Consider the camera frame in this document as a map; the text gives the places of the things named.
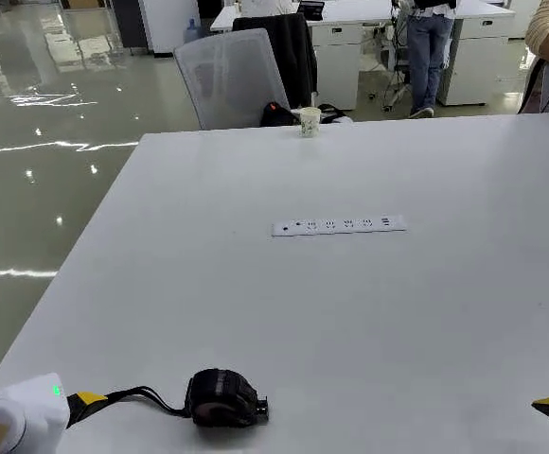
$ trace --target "water bottle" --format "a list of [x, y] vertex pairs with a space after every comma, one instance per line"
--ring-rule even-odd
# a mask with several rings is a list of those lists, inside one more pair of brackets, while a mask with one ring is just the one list
[[188, 28], [184, 32], [184, 42], [190, 43], [191, 41], [197, 41], [201, 38], [201, 31], [195, 26], [195, 20], [190, 19]]

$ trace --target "black jacket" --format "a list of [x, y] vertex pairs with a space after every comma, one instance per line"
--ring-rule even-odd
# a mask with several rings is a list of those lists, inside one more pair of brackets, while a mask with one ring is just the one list
[[316, 92], [316, 57], [304, 15], [242, 17], [233, 23], [235, 31], [250, 28], [265, 28], [268, 32], [292, 109], [309, 106], [310, 95]]

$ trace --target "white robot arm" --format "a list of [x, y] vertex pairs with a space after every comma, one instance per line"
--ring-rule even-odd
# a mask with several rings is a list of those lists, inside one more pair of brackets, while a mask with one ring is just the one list
[[0, 454], [54, 454], [69, 417], [57, 374], [0, 390]]

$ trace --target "gray mesh chair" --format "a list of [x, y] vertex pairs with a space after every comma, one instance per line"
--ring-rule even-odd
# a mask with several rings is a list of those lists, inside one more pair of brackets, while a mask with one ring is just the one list
[[204, 130], [255, 128], [269, 102], [290, 107], [263, 28], [193, 41], [175, 56]]

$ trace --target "beige sleeve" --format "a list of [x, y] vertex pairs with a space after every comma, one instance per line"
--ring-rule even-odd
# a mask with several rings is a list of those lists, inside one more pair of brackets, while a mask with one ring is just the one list
[[540, 46], [549, 35], [549, 0], [541, 0], [540, 7], [536, 11], [527, 34], [524, 38], [534, 54], [539, 55]]

